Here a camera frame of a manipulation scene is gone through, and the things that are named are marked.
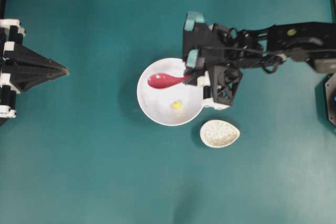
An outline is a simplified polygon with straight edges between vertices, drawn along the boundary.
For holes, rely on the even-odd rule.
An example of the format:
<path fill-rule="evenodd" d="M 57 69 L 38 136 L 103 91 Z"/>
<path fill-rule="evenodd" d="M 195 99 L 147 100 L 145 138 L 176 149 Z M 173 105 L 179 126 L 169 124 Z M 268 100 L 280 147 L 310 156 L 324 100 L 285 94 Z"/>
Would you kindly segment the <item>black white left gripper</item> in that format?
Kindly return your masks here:
<path fill-rule="evenodd" d="M 1 118 L 16 117 L 16 96 L 32 87 L 69 75 L 63 65 L 47 59 L 21 45 L 25 30 L 18 19 L 1 20 Z M 53 74 L 27 74 L 19 72 L 19 64 L 60 70 Z"/>

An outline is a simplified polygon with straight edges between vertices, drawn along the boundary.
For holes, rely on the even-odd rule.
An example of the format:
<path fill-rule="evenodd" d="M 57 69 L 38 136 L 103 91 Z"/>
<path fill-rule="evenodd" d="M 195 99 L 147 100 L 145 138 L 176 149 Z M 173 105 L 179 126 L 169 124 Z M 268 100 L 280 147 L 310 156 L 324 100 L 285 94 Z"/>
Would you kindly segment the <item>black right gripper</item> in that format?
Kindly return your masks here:
<path fill-rule="evenodd" d="M 190 11 L 183 27 L 183 83 L 203 88 L 202 106 L 224 110 L 233 105 L 243 77 L 230 62 L 223 42 L 228 29 L 205 22 L 203 14 Z"/>

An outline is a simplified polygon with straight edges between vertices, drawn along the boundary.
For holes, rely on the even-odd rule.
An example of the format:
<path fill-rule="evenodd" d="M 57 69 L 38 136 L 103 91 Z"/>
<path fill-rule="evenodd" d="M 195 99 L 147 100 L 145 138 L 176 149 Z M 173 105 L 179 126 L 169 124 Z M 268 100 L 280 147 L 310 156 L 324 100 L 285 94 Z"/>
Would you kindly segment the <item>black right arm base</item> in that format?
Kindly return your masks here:
<path fill-rule="evenodd" d="M 314 91 L 318 120 L 335 135 L 335 74 L 327 74 Z"/>

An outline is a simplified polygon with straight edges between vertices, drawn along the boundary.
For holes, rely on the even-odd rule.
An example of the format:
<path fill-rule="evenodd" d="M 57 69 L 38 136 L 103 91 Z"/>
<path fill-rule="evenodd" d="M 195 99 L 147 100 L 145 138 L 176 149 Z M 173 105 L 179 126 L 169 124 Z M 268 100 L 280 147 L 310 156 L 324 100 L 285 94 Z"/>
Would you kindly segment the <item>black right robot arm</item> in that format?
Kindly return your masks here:
<path fill-rule="evenodd" d="M 317 73 L 335 73 L 335 24 L 308 22 L 237 30 L 208 25 L 201 13 L 188 12 L 183 27 L 185 85 L 203 88 L 207 104 L 232 106 L 243 69 L 275 73 L 287 59 L 307 63 Z"/>

